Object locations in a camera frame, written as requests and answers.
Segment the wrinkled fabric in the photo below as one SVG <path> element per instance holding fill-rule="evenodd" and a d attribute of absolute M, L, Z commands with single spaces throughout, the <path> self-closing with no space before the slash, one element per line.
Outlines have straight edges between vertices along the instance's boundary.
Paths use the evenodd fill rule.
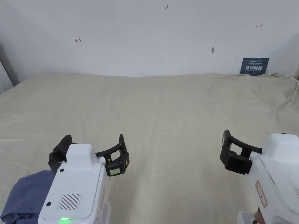
<path fill-rule="evenodd" d="M 52 171 L 20 178 L 8 196 L 1 220 L 6 224 L 37 224 L 53 180 Z"/>
<path fill-rule="evenodd" d="M 43 74 L 0 95 L 0 208 L 20 177 L 49 170 L 65 135 L 100 152 L 123 134 L 130 164 L 110 178 L 110 224 L 236 223 L 257 203 L 219 159 L 225 129 L 261 148 L 272 133 L 299 135 L 298 81 Z"/>

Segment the green led light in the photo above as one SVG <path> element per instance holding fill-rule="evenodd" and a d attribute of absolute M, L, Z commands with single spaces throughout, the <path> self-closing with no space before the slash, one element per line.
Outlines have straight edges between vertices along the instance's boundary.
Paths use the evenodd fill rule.
<path fill-rule="evenodd" d="M 70 221 L 74 221 L 76 219 L 69 219 L 69 218 L 61 218 L 60 224 L 69 224 Z"/>

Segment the blue cloth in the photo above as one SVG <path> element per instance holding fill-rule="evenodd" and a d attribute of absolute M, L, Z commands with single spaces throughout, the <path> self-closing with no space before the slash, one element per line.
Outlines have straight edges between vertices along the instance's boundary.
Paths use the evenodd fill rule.
<path fill-rule="evenodd" d="M 8 196 L 1 220 L 6 224 L 37 224 L 54 177 L 52 171 L 41 171 L 20 178 Z"/>

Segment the white plastic housing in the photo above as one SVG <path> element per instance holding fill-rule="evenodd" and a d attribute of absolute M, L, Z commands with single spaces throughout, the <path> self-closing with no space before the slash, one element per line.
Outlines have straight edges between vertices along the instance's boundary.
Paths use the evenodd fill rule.
<path fill-rule="evenodd" d="M 97 158 L 87 144 L 70 145 L 66 158 L 55 175 L 38 224 L 108 224 L 111 208 L 105 203 L 109 193 L 105 159 Z"/>
<path fill-rule="evenodd" d="M 251 153 L 249 186 L 266 224 L 299 223 L 299 138 L 271 135 L 263 154 Z M 239 213 L 238 223 L 252 224 L 253 215 Z"/>

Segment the red label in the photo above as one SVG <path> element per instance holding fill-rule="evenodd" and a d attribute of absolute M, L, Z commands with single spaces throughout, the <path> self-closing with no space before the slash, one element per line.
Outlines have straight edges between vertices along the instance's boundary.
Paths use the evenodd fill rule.
<path fill-rule="evenodd" d="M 257 181 L 257 182 L 255 183 L 255 188 L 257 189 L 257 193 L 259 194 L 259 197 L 260 197 L 260 199 L 261 199 L 261 202 L 262 202 L 262 204 L 263 204 L 263 207 L 265 208 L 265 207 L 268 205 L 268 202 L 267 202 L 267 199 L 266 199 L 266 197 L 265 197 L 265 195 L 264 195 L 264 192 L 263 192 L 263 190 L 262 190 L 262 187 L 261 187 L 259 181 Z"/>
<path fill-rule="evenodd" d="M 105 187 L 104 187 L 104 189 L 103 189 L 103 193 L 102 193 L 101 210 L 103 209 L 104 197 L 105 197 Z"/>

